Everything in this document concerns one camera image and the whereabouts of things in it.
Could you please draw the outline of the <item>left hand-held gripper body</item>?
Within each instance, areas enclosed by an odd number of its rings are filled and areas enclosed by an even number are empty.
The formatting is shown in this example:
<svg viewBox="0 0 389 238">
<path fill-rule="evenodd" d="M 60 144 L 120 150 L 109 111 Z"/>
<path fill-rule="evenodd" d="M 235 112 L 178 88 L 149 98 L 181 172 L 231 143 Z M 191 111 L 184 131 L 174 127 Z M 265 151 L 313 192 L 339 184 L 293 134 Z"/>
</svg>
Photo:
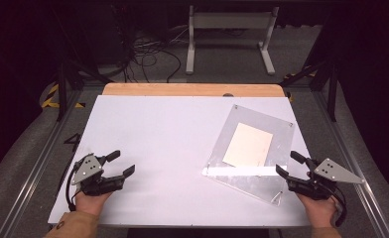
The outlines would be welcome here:
<svg viewBox="0 0 389 238">
<path fill-rule="evenodd" d="M 106 156 L 96 157 L 88 154 L 77 162 L 77 171 L 74 174 L 72 185 L 85 195 L 98 196 L 123 188 L 126 178 L 122 175 L 105 178 L 103 166 Z"/>
</svg>

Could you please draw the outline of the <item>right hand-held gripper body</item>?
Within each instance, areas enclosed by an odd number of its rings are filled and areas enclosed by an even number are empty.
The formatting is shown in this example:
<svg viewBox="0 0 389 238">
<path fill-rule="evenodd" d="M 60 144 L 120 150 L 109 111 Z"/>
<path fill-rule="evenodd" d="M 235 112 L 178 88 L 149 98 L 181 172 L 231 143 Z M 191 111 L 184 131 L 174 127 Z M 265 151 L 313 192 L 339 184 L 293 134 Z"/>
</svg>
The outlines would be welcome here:
<svg viewBox="0 0 389 238">
<path fill-rule="evenodd" d="M 309 178 L 286 178 L 288 190 L 314 200 L 329 199 L 334 195 L 338 182 L 364 183 L 361 178 L 331 159 L 322 162 L 307 158 L 304 164 L 310 169 Z"/>
</svg>

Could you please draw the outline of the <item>picture card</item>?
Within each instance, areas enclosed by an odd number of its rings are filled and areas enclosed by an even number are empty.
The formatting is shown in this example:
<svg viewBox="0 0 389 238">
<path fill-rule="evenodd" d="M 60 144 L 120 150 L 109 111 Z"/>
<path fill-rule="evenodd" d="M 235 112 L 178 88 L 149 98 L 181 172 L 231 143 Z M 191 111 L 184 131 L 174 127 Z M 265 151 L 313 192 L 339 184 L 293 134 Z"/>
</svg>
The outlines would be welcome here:
<svg viewBox="0 0 389 238">
<path fill-rule="evenodd" d="M 239 123 L 222 161 L 237 168 L 263 167 L 272 139 L 269 132 Z"/>
</svg>

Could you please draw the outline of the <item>person's left hand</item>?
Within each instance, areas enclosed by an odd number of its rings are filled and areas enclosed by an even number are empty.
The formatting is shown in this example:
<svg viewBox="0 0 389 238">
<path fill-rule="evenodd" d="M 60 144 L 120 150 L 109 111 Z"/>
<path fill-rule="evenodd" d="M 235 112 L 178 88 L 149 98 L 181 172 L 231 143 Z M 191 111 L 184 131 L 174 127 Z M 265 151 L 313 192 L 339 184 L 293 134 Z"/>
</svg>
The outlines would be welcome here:
<svg viewBox="0 0 389 238">
<path fill-rule="evenodd" d="M 75 196 L 76 210 L 94 216 L 99 216 L 103 210 L 105 202 L 111 195 L 112 193 L 108 192 L 98 196 L 90 196 L 85 195 L 82 191 L 80 191 Z"/>
</svg>

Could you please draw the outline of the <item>person's right hand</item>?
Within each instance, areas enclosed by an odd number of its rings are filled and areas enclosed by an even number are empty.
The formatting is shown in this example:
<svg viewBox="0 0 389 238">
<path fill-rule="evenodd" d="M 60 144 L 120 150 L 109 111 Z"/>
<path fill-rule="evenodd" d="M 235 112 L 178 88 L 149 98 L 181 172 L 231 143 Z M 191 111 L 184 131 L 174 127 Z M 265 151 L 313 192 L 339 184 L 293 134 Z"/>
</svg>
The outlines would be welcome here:
<svg viewBox="0 0 389 238">
<path fill-rule="evenodd" d="M 326 200 L 314 200 L 298 193 L 297 197 L 303 204 L 313 228 L 329 228 L 332 226 L 332 218 L 337 212 L 337 200 L 334 197 Z"/>
</svg>

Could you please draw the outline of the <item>white board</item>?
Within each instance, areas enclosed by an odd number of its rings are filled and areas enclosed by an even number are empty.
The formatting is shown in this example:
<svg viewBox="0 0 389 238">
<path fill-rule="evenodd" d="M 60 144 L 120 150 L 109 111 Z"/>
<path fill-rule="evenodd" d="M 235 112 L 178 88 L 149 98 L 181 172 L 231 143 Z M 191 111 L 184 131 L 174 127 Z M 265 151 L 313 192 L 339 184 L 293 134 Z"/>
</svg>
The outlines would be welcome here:
<svg viewBox="0 0 389 238">
<path fill-rule="evenodd" d="M 75 158 L 120 151 L 107 176 L 135 173 L 114 192 L 100 224 L 124 227 L 299 227 L 309 221 L 285 190 L 273 205 L 206 178 L 201 171 L 233 105 L 289 122 L 285 97 L 97 97 Z"/>
</svg>

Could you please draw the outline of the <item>black metal stand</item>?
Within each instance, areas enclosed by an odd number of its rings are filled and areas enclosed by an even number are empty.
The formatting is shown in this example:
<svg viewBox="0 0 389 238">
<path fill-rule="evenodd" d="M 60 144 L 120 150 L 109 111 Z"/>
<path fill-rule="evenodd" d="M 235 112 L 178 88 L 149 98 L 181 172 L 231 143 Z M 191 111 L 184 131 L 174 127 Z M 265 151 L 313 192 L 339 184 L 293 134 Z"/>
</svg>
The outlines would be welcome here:
<svg viewBox="0 0 389 238">
<path fill-rule="evenodd" d="M 91 78 L 94 78 L 104 84 L 111 82 L 111 79 L 99 74 L 98 72 L 95 72 L 84 64 L 71 59 L 65 59 L 60 64 L 58 69 L 59 77 L 57 83 L 59 86 L 60 98 L 58 121 L 62 121 L 64 119 L 69 109 L 69 100 L 67 99 L 67 87 L 70 86 L 72 92 L 83 89 L 83 77 L 78 73 L 80 70 L 88 74 Z"/>
<path fill-rule="evenodd" d="M 336 63 L 333 60 L 325 60 L 318 62 L 312 66 L 314 66 L 317 70 L 314 71 L 315 76 L 313 77 L 313 80 L 309 83 L 309 88 L 312 91 L 321 91 L 324 86 L 328 84 L 326 111 L 330 120 L 332 122 L 335 122 L 335 101 L 338 83 Z M 286 87 L 302 78 L 291 78 L 289 80 L 283 79 L 279 83 L 279 85 L 282 87 Z"/>
</svg>

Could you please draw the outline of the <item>yellow black floor tape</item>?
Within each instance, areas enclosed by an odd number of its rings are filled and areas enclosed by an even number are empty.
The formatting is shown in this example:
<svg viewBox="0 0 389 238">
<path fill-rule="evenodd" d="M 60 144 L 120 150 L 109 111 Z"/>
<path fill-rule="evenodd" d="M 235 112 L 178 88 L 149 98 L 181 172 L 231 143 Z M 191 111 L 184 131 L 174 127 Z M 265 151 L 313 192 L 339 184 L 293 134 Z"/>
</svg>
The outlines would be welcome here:
<svg viewBox="0 0 389 238">
<path fill-rule="evenodd" d="M 303 68 L 301 71 L 297 72 L 297 73 L 288 73 L 284 76 L 284 79 L 285 80 L 289 80 L 291 78 L 302 78 L 302 77 L 305 77 L 309 74 L 311 74 L 312 72 L 316 71 L 317 69 L 314 67 L 314 66 L 306 66 L 305 68 Z"/>
<path fill-rule="evenodd" d="M 55 83 L 52 88 L 50 89 L 48 95 L 46 96 L 46 99 L 42 103 L 43 108 L 59 108 L 61 105 L 57 102 L 53 102 L 54 96 L 56 92 L 59 90 L 59 85 Z"/>
</svg>

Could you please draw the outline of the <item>black equipment cabinet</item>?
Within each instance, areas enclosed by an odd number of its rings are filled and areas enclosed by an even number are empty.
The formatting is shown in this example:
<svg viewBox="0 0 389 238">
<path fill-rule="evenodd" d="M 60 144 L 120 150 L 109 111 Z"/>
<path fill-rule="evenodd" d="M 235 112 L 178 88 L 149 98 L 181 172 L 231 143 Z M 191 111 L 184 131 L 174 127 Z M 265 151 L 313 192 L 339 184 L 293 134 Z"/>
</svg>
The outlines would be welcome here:
<svg viewBox="0 0 389 238">
<path fill-rule="evenodd" d="M 129 61 L 124 14 L 119 5 L 95 7 L 93 49 L 100 64 L 123 66 Z"/>
</svg>

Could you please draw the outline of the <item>aluminium frame rail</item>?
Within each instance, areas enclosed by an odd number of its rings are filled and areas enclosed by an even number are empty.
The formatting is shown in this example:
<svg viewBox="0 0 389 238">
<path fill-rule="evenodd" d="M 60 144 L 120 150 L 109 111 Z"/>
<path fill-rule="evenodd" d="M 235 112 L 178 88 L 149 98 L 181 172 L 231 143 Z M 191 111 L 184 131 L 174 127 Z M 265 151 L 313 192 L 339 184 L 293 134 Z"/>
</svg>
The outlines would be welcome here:
<svg viewBox="0 0 389 238">
<path fill-rule="evenodd" d="M 55 143 L 57 142 L 75 103 L 80 98 L 80 95 L 80 90 L 73 90 L 69 95 L 69 99 L 67 99 L 62 105 L 65 112 L 59 111 L 59 113 L 63 116 L 54 124 L 47 142 L 44 144 L 37 160 L 34 162 L 34 166 L 27 179 L 21 186 L 21 190 L 0 228 L 0 238 L 11 238 L 14 230 L 18 226 L 18 223 L 31 200 L 38 183 L 40 182 L 44 170 L 46 169 L 49 156 L 53 153 Z"/>
<path fill-rule="evenodd" d="M 364 173 L 356 161 L 356 158 L 344 142 L 344 138 L 338 127 L 338 124 L 330 118 L 327 112 L 327 104 L 325 102 L 324 96 L 320 92 L 315 91 L 313 92 L 313 97 L 321 113 L 323 114 L 332 135 L 334 136 L 334 140 L 336 141 L 337 146 L 341 151 L 342 162 L 353 173 L 365 179 Z M 377 237 L 389 238 L 389 224 L 387 223 L 386 217 L 382 212 L 382 209 L 370 187 L 370 184 L 367 182 L 367 180 L 365 180 L 362 184 L 356 184 L 354 188 L 362 206 L 367 213 L 367 216 L 369 217 Z"/>
</svg>

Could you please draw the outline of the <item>white metal desk frame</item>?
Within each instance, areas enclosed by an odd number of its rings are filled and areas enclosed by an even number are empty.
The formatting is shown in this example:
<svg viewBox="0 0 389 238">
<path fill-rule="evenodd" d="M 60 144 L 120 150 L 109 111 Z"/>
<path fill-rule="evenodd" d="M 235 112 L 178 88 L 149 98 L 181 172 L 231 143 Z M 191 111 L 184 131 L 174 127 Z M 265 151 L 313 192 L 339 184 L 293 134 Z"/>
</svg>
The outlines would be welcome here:
<svg viewBox="0 0 389 238">
<path fill-rule="evenodd" d="M 269 75 L 276 73 L 271 61 L 268 47 L 273 30 L 278 18 L 279 8 L 274 7 L 270 11 L 258 13 L 218 13 L 218 12 L 196 12 L 193 5 L 189 10 L 189 47 L 186 64 L 186 74 L 195 72 L 195 29 L 261 29 L 265 36 L 258 48 Z"/>
</svg>

